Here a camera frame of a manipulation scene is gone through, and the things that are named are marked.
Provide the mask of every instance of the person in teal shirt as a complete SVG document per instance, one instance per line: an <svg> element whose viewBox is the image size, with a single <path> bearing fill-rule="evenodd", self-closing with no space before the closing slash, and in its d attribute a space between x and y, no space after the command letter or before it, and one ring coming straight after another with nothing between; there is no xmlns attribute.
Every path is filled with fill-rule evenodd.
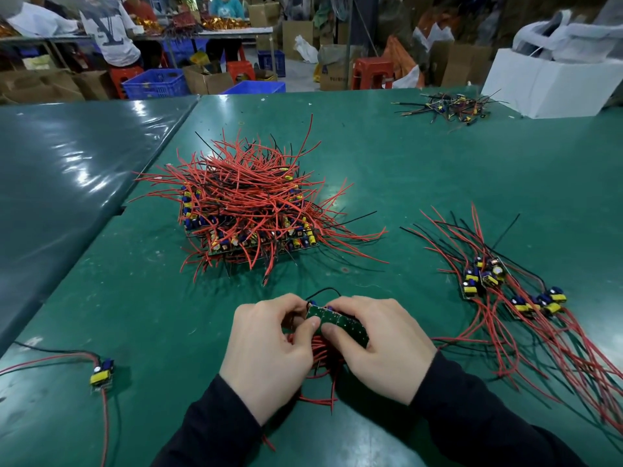
<svg viewBox="0 0 623 467"><path fill-rule="evenodd" d="M244 18L240 0L212 0L209 12L220 18ZM240 39L210 39L206 44L206 54L210 62L219 63L225 50L227 62L238 60L238 51L242 45Z"/></svg>
<svg viewBox="0 0 623 467"><path fill-rule="evenodd" d="M209 11L212 16L221 18L244 18L240 0L212 0Z"/></svg>

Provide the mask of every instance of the hand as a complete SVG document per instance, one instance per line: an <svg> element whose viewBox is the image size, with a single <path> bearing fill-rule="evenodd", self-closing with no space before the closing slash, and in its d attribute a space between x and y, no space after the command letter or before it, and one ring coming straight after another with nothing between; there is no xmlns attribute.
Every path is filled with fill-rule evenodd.
<svg viewBox="0 0 623 467"><path fill-rule="evenodd" d="M356 317L370 337L364 349L338 326L322 325L323 336L342 353L349 369L369 389L409 405L437 352L416 320L394 299L341 296L327 306Z"/></svg>
<svg viewBox="0 0 623 467"><path fill-rule="evenodd" d="M320 325L317 316L303 319L307 302L292 293L255 305L240 305L227 352L219 371L260 425L284 406L312 368L312 337ZM301 317L294 344L287 342L281 325L290 313Z"/></svg>

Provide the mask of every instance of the white box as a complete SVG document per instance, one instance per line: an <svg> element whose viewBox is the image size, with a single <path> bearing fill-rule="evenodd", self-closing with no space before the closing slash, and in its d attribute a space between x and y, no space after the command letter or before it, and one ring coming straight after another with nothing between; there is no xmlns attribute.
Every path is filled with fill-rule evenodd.
<svg viewBox="0 0 623 467"><path fill-rule="evenodd" d="M482 94L533 119L595 116L622 80L618 59L562 63L499 49Z"/></svg>

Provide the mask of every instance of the green tabletop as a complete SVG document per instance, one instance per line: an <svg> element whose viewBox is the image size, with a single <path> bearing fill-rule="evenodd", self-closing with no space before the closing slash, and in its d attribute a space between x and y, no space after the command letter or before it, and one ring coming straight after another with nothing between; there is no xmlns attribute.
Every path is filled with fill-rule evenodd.
<svg viewBox="0 0 623 467"><path fill-rule="evenodd" d="M118 364L110 393L110 461L118 467L147 465L179 426L186 407L201 396L219 370L232 315L242 303L286 292L302 297L326 286L343 294L396 298L431 336L453 336L473 309L457 296L456 283L436 272L440 258L399 229L434 205L468 218L473 201L485 236L495 239L521 212L499 250L562 287L568 306L588 335L623 365L623 280L619 265L623 229L623 112L595 118L532 121L502 106L492 116L455 131L455 123L400 117L391 101L421 101L418 91L358 91L205 96L156 164L177 163L205 148L194 133L218 139L269 139L297 147L310 116L310 143L319 148L301 166L324 177L326 195L345 177L354 186L338 207L356 217L349 225L367 234L387 227L365 249L387 260L340 259L321 250L280 260L269 284L263 270L238 268L228 278L210 269L192 283L177 205L160 198L130 203L113 218L27 326L20 339L45 347L83 348ZM132 196L148 190L139 184ZM325 303L331 294L317 298ZM42 356L15 347L1 367ZM449 353L469 372L493 378L479 356ZM535 375L525 373L537 384ZM0 458L3 465L93 466L102 447L102 406L90 395L88 364L51 365L0 377ZM620 462L620 443L601 428L572 393L549 387L566 405L504 381L489 383L530 423L557 434L592 466ZM309 397L327 397L327 378L307 381ZM258 466L441 466L450 464L431 443L422 420L378 400L350 376L338 382L341 399L327 407L297 403L266 447L254 450Z"/></svg>

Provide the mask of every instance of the teal shirt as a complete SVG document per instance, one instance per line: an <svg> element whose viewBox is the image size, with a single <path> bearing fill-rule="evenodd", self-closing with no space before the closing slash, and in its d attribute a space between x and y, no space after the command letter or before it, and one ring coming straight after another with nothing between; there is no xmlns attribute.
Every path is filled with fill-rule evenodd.
<svg viewBox="0 0 623 467"><path fill-rule="evenodd" d="M244 10L240 0L212 0L210 2L210 14L221 18L244 18Z"/></svg>

